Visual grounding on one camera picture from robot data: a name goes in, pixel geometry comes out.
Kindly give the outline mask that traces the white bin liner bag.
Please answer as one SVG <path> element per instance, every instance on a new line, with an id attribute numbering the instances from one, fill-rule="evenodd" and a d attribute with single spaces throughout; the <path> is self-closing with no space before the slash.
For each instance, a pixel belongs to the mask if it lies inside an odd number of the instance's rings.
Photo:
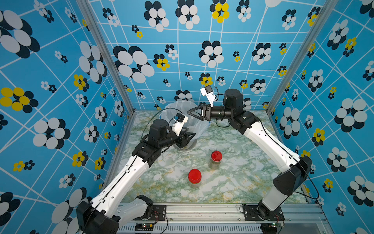
<path id="1" fill-rule="evenodd" d="M 188 133 L 195 133 L 195 136 L 192 138 L 192 141 L 197 141 L 203 133 L 207 130 L 207 128 L 210 125 L 209 121 L 201 121 L 194 116 L 188 114 L 188 111 L 190 109 L 193 109 L 195 107 L 198 107 L 195 103 L 187 100 L 178 100 L 176 102 L 170 103 L 166 106 L 166 108 L 161 112 L 159 115 L 159 119 L 166 120 L 169 127 L 175 131 L 174 125 L 176 122 L 179 122 L 175 119 L 177 114 L 183 114 L 185 117 L 188 118 L 188 120 L 183 124 L 181 127 L 181 124 L 177 125 L 181 129 L 180 134 L 182 134 L 182 131 L 188 132 Z"/>

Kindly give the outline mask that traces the right circuit board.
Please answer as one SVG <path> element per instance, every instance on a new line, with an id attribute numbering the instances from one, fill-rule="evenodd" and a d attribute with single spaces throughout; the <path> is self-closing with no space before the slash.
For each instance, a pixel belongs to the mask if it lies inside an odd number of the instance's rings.
<path id="1" fill-rule="evenodd" d="M 279 234 L 284 225 L 279 223 L 262 223 L 261 228 L 263 234 Z"/>

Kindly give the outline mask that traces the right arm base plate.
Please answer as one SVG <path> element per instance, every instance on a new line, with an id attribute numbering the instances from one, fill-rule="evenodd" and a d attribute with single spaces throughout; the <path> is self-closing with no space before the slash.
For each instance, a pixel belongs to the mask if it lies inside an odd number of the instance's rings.
<path id="1" fill-rule="evenodd" d="M 274 211 L 269 211 L 266 207 L 242 204 L 239 207 L 239 211 L 243 214 L 246 221 L 284 221 L 284 215 L 281 207 L 278 207 Z"/>

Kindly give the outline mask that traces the far red-lid jar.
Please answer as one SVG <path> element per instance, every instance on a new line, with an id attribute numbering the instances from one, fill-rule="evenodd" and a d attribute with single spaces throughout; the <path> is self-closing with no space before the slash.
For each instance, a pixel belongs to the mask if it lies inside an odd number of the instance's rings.
<path id="1" fill-rule="evenodd" d="M 220 167 L 223 155 L 220 151 L 213 151 L 210 156 L 209 167 L 216 170 Z"/>

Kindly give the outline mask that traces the circuit board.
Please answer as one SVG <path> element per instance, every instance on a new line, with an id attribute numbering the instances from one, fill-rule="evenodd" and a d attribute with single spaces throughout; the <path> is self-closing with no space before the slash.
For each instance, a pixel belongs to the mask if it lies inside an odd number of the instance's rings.
<path id="1" fill-rule="evenodd" d="M 153 231 L 153 229 L 154 229 L 154 224 L 152 223 L 137 223 L 134 228 L 135 231 L 147 231 L 147 232 L 151 232 Z"/>
<path id="2" fill-rule="evenodd" d="M 262 223 L 261 228 L 263 234 L 279 234 L 284 225 L 279 223 Z"/>

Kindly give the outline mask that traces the red-lid jar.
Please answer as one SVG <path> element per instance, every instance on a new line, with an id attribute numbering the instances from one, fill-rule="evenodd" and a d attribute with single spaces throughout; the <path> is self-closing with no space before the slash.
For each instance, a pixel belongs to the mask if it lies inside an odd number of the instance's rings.
<path id="1" fill-rule="evenodd" d="M 192 187 L 197 188 L 202 180 L 202 174 L 198 169 L 190 170 L 188 174 L 188 180 Z"/>
<path id="2" fill-rule="evenodd" d="M 220 151 L 213 151 L 210 156 L 209 167 L 216 170 L 220 167 L 223 155 Z"/>

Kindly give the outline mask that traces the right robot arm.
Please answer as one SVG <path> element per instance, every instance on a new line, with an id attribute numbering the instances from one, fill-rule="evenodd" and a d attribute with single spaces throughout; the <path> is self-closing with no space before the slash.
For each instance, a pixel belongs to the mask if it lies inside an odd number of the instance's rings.
<path id="1" fill-rule="evenodd" d="M 273 179 L 271 189 L 256 209 L 260 219 L 271 219 L 275 211 L 306 181 L 312 166 L 311 159 L 301 158 L 269 133 L 257 116 L 245 110 L 243 95 L 239 90 L 226 90 L 221 106 L 213 104 L 216 95 L 211 86 L 203 87 L 200 91 L 209 104 L 190 109 L 189 115 L 201 121 L 227 119 L 231 127 L 256 143 L 280 170 L 281 173 Z"/>

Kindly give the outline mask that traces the clear plastic jar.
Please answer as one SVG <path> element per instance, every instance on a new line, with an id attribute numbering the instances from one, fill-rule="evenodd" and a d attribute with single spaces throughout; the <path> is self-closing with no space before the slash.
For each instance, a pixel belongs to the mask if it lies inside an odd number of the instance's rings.
<path id="1" fill-rule="evenodd" d="M 188 129 L 182 130 L 183 133 L 183 143 L 182 143 L 182 150 L 190 150 L 195 147 L 197 143 L 196 133 L 190 132 Z"/>

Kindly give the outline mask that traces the aluminium front rail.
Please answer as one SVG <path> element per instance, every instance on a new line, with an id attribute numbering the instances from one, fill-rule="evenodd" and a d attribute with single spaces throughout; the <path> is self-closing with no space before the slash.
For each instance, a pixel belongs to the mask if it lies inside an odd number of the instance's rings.
<path id="1" fill-rule="evenodd" d="M 239 204 L 165 203 L 165 221 L 130 221 L 116 234 L 263 234 L 262 223 L 279 223 L 279 234 L 332 234 L 322 208 L 316 204 L 281 206 L 284 221 L 246 221 Z M 152 223 L 151 232 L 135 231 L 137 223 Z"/>

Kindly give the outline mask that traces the left aluminium corner post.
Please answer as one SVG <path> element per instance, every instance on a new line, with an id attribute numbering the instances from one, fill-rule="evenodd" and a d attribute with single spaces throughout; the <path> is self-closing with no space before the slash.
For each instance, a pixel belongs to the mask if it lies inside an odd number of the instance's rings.
<path id="1" fill-rule="evenodd" d="M 93 39 L 95 40 L 103 56 L 106 66 L 108 67 L 108 70 L 112 75 L 114 83 L 117 86 L 117 89 L 124 100 L 124 103 L 130 113 L 130 116 L 132 116 L 134 114 L 134 107 L 130 101 L 129 96 L 127 95 L 127 91 L 124 88 L 124 84 L 120 78 L 120 75 L 119 75 L 119 72 L 117 71 L 115 63 L 113 59 L 111 58 L 111 53 L 109 49 L 107 48 L 104 38 L 102 36 L 102 33 L 99 29 L 99 24 L 95 21 L 94 13 L 91 10 L 89 1 L 77 0 L 77 4 L 83 14 L 84 19 L 87 21 L 88 25 L 90 26 L 90 31 L 93 36 Z"/>

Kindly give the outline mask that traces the aluminium corner post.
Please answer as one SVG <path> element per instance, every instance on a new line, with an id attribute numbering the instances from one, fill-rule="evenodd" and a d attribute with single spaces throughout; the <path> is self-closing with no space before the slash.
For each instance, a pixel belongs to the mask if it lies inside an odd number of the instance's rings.
<path id="1" fill-rule="evenodd" d="M 130 101 L 129 96 L 127 95 L 127 91 L 124 88 L 124 84 L 120 78 L 120 75 L 119 75 L 119 72 L 117 71 L 115 63 L 113 59 L 111 58 L 111 53 L 109 49 L 107 48 L 104 38 L 102 36 L 102 33 L 99 29 L 99 24 L 95 21 L 94 13 L 91 10 L 89 1 L 77 0 L 77 4 L 83 14 L 84 19 L 87 21 L 88 25 L 90 26 L 90 31 L 93 36 L 93 39 L 95 40 L 103 56 L 106 66 L 108 67 L 108 70 L 112 75 L 114 83 L 117 86 L 117 89 L 124 100 L 124 103 L 130 113 L 130 116 L 132 116 L 134 114 L 134 107 Z"/>
<path id="2" fill-rule="evenodd" d="M 326 1 L 325 4 L 322 6 L 321 13 L 318 16 L 318 19 L 308 32 L 305 40 L 301 44 L 301 47 L 299 48 L 294 59 L 292 60 L 292 63 L 290 64 L 290 68 L 288 69 L 287 74 L 280 82 L 276 92 L 273 95 L 272 100 L 269 103 L 269 106 L 266 110 L 266 113 L 269 116 L 271 116 L 271 111 L 275 108 L 277 102 L 280 100 L 285 87 L 290 83 L 293 76 L 297 72 L 297 69 L 300 67 L 302 61 L 304 60 L 304 57 L 306 56 L 308 49 L 314 43 L 315 39 L 317 38 L 322 28 L 326 24 L 329 16 L 331 15 L 333 9 L 335 8 L 338 2 L 338 0 L 330 0 Z"/>

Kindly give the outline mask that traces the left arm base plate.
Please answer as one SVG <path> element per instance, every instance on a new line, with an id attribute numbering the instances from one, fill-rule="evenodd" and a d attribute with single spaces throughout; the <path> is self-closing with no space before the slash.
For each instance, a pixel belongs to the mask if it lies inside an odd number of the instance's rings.
<path id="1" fill-rule="evenodd" d="M 134 218 L 133 221 L 165 221 L 167 213 L 167 205 L 153 205 L 151 211 L 146 211 L 148 216 Z"/>

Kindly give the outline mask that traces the right aluminium corner post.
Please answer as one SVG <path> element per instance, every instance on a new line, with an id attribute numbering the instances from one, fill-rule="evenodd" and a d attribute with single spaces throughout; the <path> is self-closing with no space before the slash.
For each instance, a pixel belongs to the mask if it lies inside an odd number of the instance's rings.
<path id="1" fill-rule="evenodd" d="M 317 38 L 322 28 L 326 24 L 329 16 L 331 15 L 333 9 L 335 8 L 338 2 L 338 0 L 330 0 L 326 1 L 325 4 L 322 6 L 321 13 L 318 16 L 318 19 L 308 32 L 305 40 L 301 44 L 301 47 L 299 48 L 294 59 L 292 60 L 292 63 L 290 64 L 290 68 L 288 69 L 287 74 L 280 82 L 276 92 L 273 95 L 272 100 L 269 103 L 269 106 L 266 110 L 266 113 L 269 116 L 271 116 L 271 111 L 275 108 L 277 102 L 280 100 L 285 87 L 290 83 L 293 76 L 297 72 L 297 69 L 300 67 L 302 61 L 304 60 L 304 57 L 306 56 L 308 49 L 314 43 L 315 39 Z"/>

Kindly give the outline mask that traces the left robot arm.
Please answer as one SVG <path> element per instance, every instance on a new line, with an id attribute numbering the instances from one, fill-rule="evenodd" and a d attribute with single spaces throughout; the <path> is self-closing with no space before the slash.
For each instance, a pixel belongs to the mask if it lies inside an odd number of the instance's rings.
<path id="1" fill-rule="evenodd" d="M 181 115 L 174 124 L 156 119 L 149 133 L 137 144 L 128 162 L 105 189 L 91 200 L 77 207 L 80 234 L 115 234 L 119 227 L 140 218 L 148 219 L 153 214 L 153 201 L 145 195 L 121 206 L 120 203 L 135 182 L 171 146 L 186 147 L 195 136 L 183 129 L 189 118 Z"/>

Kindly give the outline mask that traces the near red-lid jar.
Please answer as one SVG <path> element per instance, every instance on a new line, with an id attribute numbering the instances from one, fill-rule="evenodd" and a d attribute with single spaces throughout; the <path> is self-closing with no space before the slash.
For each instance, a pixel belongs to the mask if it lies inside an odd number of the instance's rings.
<path id="1" fill-rule="evenodd" d="M 198 169 L 190 170 L 188 174 L 188 180 L 192 187 L 197 188 L 202 180 L 202 174 Z"/>

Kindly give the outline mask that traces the left circuit board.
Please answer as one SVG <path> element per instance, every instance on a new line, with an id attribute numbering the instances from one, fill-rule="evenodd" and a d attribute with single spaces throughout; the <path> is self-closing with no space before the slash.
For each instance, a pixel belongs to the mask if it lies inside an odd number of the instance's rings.
<path id="1" fill-rule="evenodd" d="M 154 224 L 152 223 L 137 223 L 134 228 L 135 231 L 147 231 L 147 232 L 151 232 L 153 231 L 153 229 L 154 229 Z"/>

